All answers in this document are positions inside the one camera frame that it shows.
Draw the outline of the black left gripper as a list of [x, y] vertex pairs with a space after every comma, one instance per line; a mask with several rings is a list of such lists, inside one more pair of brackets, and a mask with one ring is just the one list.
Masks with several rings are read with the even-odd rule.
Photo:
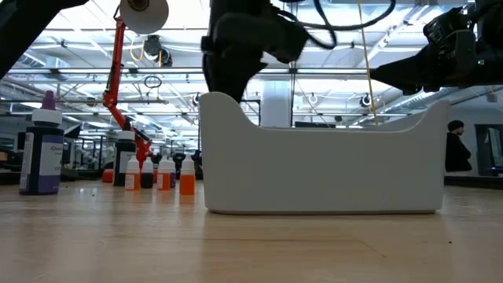
[[200, 42], [208, 91], [227, 94], [238, 104], [243, 93], [261, 97], [265, 80], [259, 72], [267, 67], [263, 53], [274, 29], [274, 6], [270, 0], [209, 2], [207, 34]]

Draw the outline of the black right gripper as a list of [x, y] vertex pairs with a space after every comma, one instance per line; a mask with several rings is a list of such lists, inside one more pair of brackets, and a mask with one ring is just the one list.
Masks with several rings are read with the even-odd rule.
[[[482, 86], [491, 84], [492, 49], [478, 42], [468, 29], [457, 30], [436, 42], [431, 40], [435, 51], [436, 74], [443, 85]], [[426, 45], [417, 54], [383, 64], [370, 70], [370, 78], [400, 89], [405, 96], [423, 90], [428, 82], [428, 64], [431, 46]]]

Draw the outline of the white plastic storage bin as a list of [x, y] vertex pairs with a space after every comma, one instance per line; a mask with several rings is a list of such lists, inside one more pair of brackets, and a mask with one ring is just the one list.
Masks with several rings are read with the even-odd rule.
[[200, 98], [204, 202], [221, 214], [414, 214], [442, 207], [449, 104], [362, 129], [255, 125]]

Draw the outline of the small orange food coloring bottle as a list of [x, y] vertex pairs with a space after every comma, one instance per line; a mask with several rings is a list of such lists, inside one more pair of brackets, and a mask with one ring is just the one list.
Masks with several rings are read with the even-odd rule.
[[139, 162], [135, 156], [132, 156], [127, 163], [124, 188], [126, 191], [138, 191], [140, 189], [140, 182], [141, 169]]
[[179, 176], [179, 193], [184, 196], [194, 195], [196, 189], [196, 170], [191, 155], [182, 161]]
[[157, 189], [170, 190], [171, 189], [171, 175], [173, 174], [174, 166], [172, 160], [163, 156], [159, 162], [157, 169]]

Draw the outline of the large blue food coloring bottle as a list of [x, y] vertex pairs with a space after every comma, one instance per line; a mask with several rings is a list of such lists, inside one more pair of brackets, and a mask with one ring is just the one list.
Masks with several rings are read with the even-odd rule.
[[135, 132], [131, 129], [130, 118], [125, 119], [124, 128], [118, 133], [113, 160], [113, 185], [125, 186], [127, 164], [136, 156]]

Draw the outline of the large purple food coloring bottle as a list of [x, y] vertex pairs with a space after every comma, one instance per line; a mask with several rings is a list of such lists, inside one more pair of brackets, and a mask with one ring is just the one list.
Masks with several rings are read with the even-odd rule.
[[58, 194], [64, 130], [53, 91], [46, 91], [41, 107], [32, 112], [31, 121], [25, 132], [19, 194]]

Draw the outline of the person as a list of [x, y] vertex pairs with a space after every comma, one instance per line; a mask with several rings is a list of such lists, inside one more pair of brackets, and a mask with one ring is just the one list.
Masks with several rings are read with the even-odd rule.
[[448, 175], [466, 175], [472, 170], [471, 152], [461, 140], [464, 123], [458, 119], [447, 125], [445, 171]]

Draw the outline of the dark framed screen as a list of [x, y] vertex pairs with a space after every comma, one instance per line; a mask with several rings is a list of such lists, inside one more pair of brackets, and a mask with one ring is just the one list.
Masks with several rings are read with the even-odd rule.
[[503, 177], [503, 124], [476, 124], [475, 135], [478, 174]]

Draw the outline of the red desk lamp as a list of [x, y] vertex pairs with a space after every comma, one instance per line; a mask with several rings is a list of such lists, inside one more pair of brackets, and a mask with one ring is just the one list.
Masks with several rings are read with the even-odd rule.
[[160, 30], [169, 17], [167, 0], [120, 0], [113, 19], [116, 22], [115, 38], [112, 52], [112, 65], [108, 82], [103, 93], [103, 105], [124, 130], [134, 133], [136, 159], [142, 169], [144, 161], [152, 155], [149, 138], [136, 130], [129, 119], [117, 108], [120, 78], [122, 75], [123, 42], [126, 28], [141, 35], [150, 35]]

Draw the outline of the black aluminium table frame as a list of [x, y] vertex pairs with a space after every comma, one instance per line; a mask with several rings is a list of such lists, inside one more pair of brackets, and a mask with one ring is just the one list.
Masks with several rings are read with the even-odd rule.
[[[100, 171], [84, 171], [83, 175], [79, 175], [79, 171], [70, 170], [69, 174], [61, 174], [62, 182], [97, 181], [101, 179], [102, 173]], [[0, 171], [0, 185], [18, 185], [19, 183], [20, 172]], [[503, 190], [503, 177], [446, 176], [444, 185]]]

